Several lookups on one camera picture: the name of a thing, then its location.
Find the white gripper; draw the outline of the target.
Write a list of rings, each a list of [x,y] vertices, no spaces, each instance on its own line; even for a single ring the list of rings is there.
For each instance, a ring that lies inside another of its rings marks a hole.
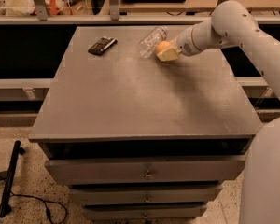
[[[175,61],[179,58],[179,54],[185,56],[193,56],[201,53],[202,51],[197,48],[193,39],[194,27],[190,26],[183,31],[178,37],[175,37],[169,41],[171,46],[176,46],[177,51],[174,48],[168,48],[160,51],[157,54],[158,59],[161,62]]]

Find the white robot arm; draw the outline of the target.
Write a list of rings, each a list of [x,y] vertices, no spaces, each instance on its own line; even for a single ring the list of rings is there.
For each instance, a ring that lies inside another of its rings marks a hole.
[[[263,32],[236,1],[219,4],[208,20],[162,41],[155,53],[169,62],[228,46],[239,47],[261,74],[240,82],[270,88],[280,100],[280,42]],[[247,151],[239,224],[280,224],[280,118],[260,128]]]

